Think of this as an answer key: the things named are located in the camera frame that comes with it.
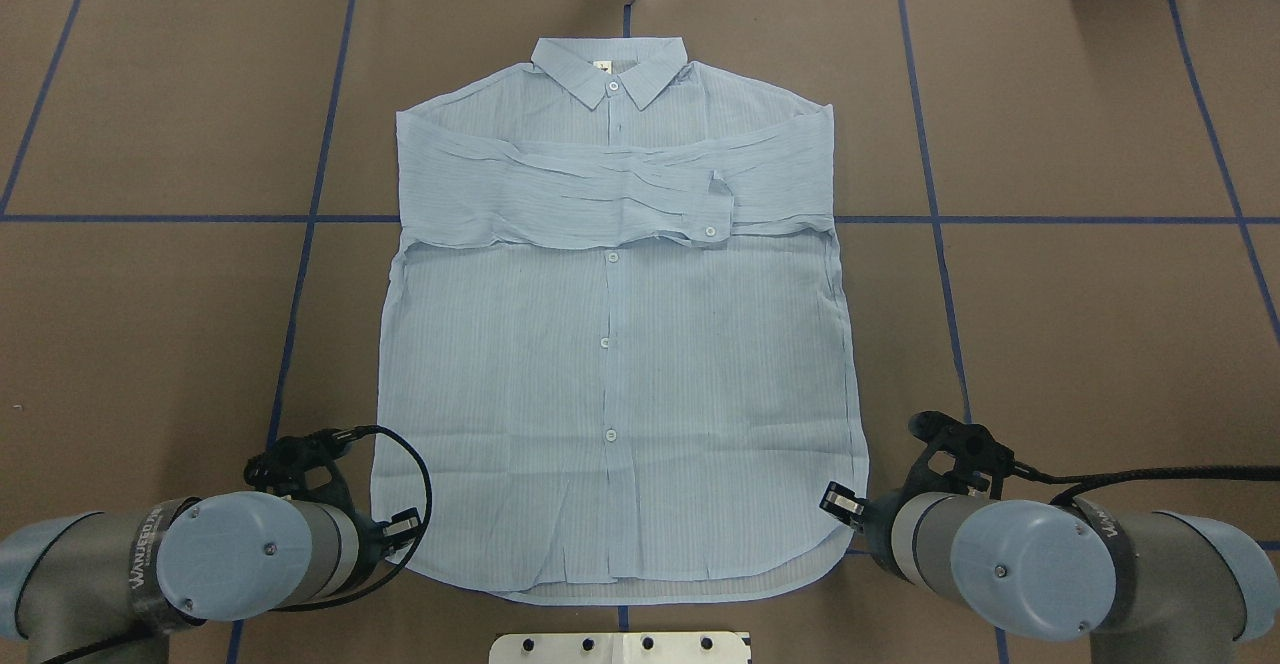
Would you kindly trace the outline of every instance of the striped shirt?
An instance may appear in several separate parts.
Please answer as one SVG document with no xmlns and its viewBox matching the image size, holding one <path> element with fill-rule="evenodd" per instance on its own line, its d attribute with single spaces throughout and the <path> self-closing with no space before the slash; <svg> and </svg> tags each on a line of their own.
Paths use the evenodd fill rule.
<svg viewBox="0 0 1280 664">
<path fill-rule="evenodd" d="M 378 421 L 421 450 L 410 568 L 534 604 L 758 599 L 865 490 L 831 107 L 680 38 L 544 38 L 397 114 Z M 375 517 L 420 507 L 383 441 Z"/>
</svg>

